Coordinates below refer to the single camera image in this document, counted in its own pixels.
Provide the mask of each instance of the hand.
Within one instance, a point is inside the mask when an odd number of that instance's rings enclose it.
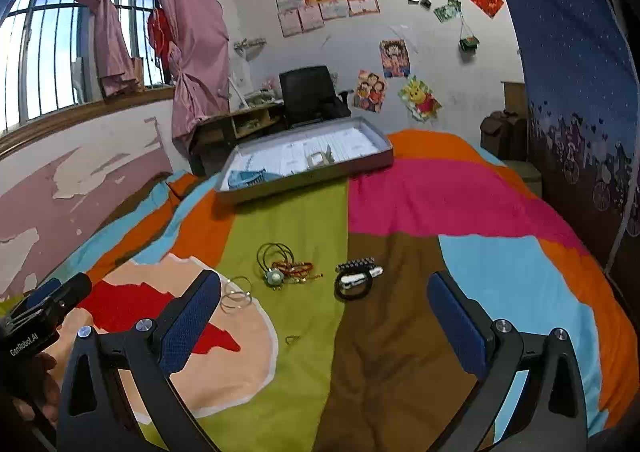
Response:
[[[50,424],[55,428],[58,423],[58,402],[60,400],[60,388],[50,374],[50,371],[56,367],[56,359],[47,353],[40,353],[34,356],[32,360],[39,360],[42,363],[42,369],[45,371],[42,390],[44,392],[45,403],[39,409],[42,415],[47,418]],[[14,398],[14,405],[25,421],[33,421],[35,414],[33,409],[23,400]]]

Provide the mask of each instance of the blanket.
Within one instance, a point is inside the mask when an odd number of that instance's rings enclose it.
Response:
[[[53,274],[87,273],[94,291],[52,348],[62,377],[85,323],[121,330],[157,314],[202,268],[247,276],[254,303],[210,320],[187,366],[171,376],[222,450],[426,450],[476,379],[459,365],[425,295],[447,268],[493,319],[523,332],[569,331],[590,433],[615,424],[638,390],[632,325],[597,262],[571,228],[507,167],[452,134],[390,136],[395,163],[380,172],[231,208],[215,179],[176,174],[105,226]],[[256,249],[288,244],[324,277],[274,291]],[[374,257],[370,294],[342,304],[334,269]],[[147,438],[160,443],[122,372]],[[500,439],[526,372],[487,443]]]

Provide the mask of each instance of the gray tray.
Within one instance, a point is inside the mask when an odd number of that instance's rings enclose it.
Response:
[[[300,146],[300,143],[315,139],[316,136],[346,136],[344,132],[351,128],[354,128],[366,137],[372,145],[372,148],[369,147],[369,149],[375,150],[374,153],[366,156],[343,159],[342,161],[304,170],[296,174],[284,175],[273,181],[261,182],[244,188],[234,190],[228,188],[227,180],[230,171],[233,169],[244,170],[243,168],[239,168],[239,165],[243,164],[249,156],[257,156],[259,158],[260,154],[271,154],[271,152],[267,153],[266,151],[272,149],[278,150],[277,148],[279,146],[282,146],[283,150],[284,147],[290,146],[290,144]],[[393,162],[393,146],[380,130],[364,118],[341,118],[339,120],[331,120],[320,124],[286,130],[272,136],[260,138],[254,142],[243,143],[236,146],[227,158],[214,189],[218,192],[222,202],[238,204],[321,181],[387,167],[392,165]]]

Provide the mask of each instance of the blue gripper pad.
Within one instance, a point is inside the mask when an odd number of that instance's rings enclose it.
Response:
[[[43,284],[40,285],[38,289],[33,291],[27,297],[27,301],[25,302],[25,308],[30,309],[34,306],[37,306],[40,302],[46,299],[59,287],[60,287],[60,281],[56,278],[52,278],[47,282],[44,282]]]
[[[437,273],[427,282],[427,299],[462,368],[484,378],[487,372],[485,340]]]
[[[159,366],[164,374],[168,376],[181,371],[185,366],[191,350],[218,307],[220,294],[220,277],[209,270],[207,277],[162,339]]]

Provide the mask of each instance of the window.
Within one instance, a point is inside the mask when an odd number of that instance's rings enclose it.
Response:
[[[146,28],[157,0],[112,1],[130,55],[143,59],[145,86],[168,83]],[[92,86],[97,77],[91,74],[89,24],[88,8],[74,0],[15,1],[0,24],[0,134],[48,112],[102,98]]]

